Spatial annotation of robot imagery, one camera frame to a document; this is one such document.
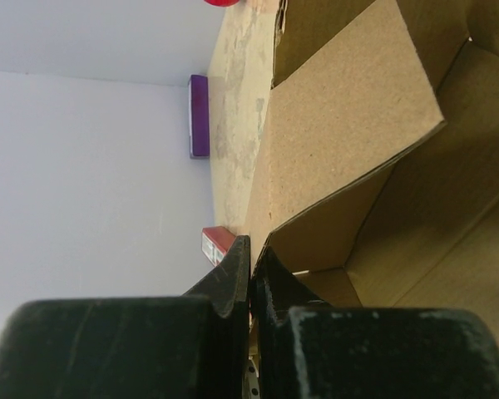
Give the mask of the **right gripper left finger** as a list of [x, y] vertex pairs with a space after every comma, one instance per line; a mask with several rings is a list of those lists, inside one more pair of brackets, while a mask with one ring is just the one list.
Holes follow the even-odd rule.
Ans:
[[240, 398], [250, 240], [180, 296], [24, 303], [0, 333], [0, 398]]

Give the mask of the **red apple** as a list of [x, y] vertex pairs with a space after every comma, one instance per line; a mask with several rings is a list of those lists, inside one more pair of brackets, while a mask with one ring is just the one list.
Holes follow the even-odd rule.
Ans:
[[239, 2], [239, 0], [205, 0], [208, 4], [214, 7], [231, 7]]

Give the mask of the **purple rectangular box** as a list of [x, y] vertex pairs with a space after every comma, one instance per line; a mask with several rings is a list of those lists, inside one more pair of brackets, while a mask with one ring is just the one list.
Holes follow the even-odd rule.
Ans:
[[210, 113], [207, 76], [191, 75], [188, 92], [190, 158], [208, 158], [210, 156]]

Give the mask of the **brown cardboard box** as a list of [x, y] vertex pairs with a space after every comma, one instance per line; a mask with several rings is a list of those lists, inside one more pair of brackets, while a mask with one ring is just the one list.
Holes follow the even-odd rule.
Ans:
[[499, 1], [286, 1], [245, 228], [335, 305], [499, 343]]

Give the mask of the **red rectangular box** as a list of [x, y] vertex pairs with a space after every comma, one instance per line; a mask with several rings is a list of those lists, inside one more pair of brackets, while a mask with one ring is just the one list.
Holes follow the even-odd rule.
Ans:
[[223, 226], [203, 228], [201, 250], [205, 257], [216, 267], [228, 253], [235, 236]]

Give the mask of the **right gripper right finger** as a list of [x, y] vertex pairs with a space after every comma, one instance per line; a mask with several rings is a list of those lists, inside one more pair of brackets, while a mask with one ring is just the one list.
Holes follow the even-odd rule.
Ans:
[[251, 280], [263, 398], [499, 398], [499, 348], [474, 313], [336, 308], [272, 249]]

